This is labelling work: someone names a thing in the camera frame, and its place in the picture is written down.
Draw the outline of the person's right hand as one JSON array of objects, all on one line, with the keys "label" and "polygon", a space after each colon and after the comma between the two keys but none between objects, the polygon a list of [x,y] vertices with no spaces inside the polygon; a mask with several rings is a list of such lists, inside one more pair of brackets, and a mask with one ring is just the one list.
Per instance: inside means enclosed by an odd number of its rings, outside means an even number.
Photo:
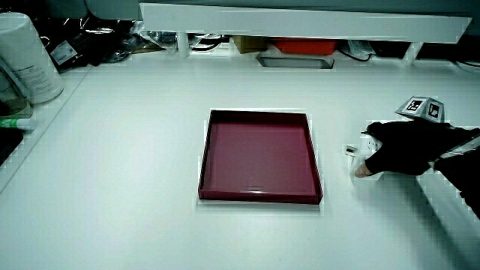
[{"label": "person's right hand", "polygon": [[444,104],[413,96],[395,111],[405,121],[375,121],[363,134],[371,143],[354,170],[357,178],[383,172],[419,176],[431,163],[459,144],[461,130],[446,123]]}]

